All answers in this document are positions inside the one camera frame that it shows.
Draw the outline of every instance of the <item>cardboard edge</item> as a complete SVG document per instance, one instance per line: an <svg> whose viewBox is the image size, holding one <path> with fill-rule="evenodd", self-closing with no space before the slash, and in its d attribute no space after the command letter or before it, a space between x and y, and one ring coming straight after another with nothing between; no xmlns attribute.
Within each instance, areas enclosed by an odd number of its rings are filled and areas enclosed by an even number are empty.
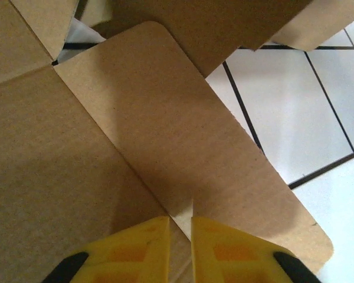
<svg viewBox="0 0 354 283"><path fill-rule="evenodd" d="M176 278L169 278L170 283L190 283L193 279L193 262L192 259L185 262L184 267L181 272L176 276Z"/></svg>
<svg viewBox="0 0 354 283"><path fill-rule="evenodd" d="M313 0L271 40L298 50L312 51L354 21L354 0L349 2Z"/></svg>
<svg viewBox="0 0 354 283"><path fill-rule="evenodd" d="M18 14L18 16L21 18L22 22L24 23L24 25L28 28L28 30L32 33L33 37L38 41L38 43L40 44L41 48L43 49L44 53L50 58L50 63L53 61L52 60L52 56L50 55L50 53L47 51L47 49L45 48L45 46L43 45L43 43L40 41L40 39L37 37L37 35L35 34L35 32L33 31L33 29L31 28L31 26L29 25L29 23L26 21L26 19L24 18L24 16L21 14L21 12L19 11L19 9L16 7L16 5L13 4L13 2L11 0L7 0L8 3L10 4L10 6L12 6L12 8L15 10L15 12Z"/></svg>

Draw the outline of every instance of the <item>cardboard box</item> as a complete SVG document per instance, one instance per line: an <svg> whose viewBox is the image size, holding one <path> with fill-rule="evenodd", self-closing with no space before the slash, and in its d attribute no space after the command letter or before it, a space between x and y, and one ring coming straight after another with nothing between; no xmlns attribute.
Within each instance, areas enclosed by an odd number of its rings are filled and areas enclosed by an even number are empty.
<svg viewBox="0 0 354 283"><path fill-rule="evenodd" d="M83 0L79 19L105 38L145 21L159 22L207 77L238 47L261 47L310 2Z"/></svg>
<svg viewBox="0 0 354 283"><path fill-rule="evenodd" d="M354 0L314 0L272 40L311 51L354 21Z"/></svg>
<svg viewBox="0 0 354 283"><path fill-rule="evenodd" d="M163 26L51 65L75 8L0 0L0 282L40 282L79 246L167 214L169 280L191 282L192 213L317 271L331 242Z"/></svg>

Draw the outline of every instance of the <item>cardboard flap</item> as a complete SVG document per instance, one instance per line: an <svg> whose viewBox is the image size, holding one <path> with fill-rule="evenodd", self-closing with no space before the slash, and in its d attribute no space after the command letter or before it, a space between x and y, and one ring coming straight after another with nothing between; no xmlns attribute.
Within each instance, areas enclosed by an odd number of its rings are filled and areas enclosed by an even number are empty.
<svg viewBox="0 0 354 283"><path fill-rule="evenodd" d="M353 21L354 0L314 0L272 40L311 51Z"/></svg>
<svg viewBox="0 0 354 283"><path fill-rule="evenodd" d="M55 67L189 234L194 214L291 249L317 271L332 244L163 26L146 22Z"/></svg>
<svg viewBox="0 0 354 283"><path fill-rule="evenodd" d="M111 13L110 21L94 27L105 38L145 21L159 22L206 77L239 46L262 46L311 1L89 0L83 19L92 23L100 15L105 21Z"/></svg>
<svg viewBox="0 0 354 283"><path fill-rule="evenodd" d="M43 46L7 0L0 0L0 83L51 63Z"/></svg>
<svg viewBox="0 0 354 283"><path fill-rule="evenodd" d="M62 50L78 0L11 0L55 60Z"/></svg>
<svg viewBox="0 0 354 283"><path fill-rule="evenodd" d="M0 282L41 282L73 250L160 215L51 66L0 85ZM190 242L174 222L171 236L178 278Z"/></svg>

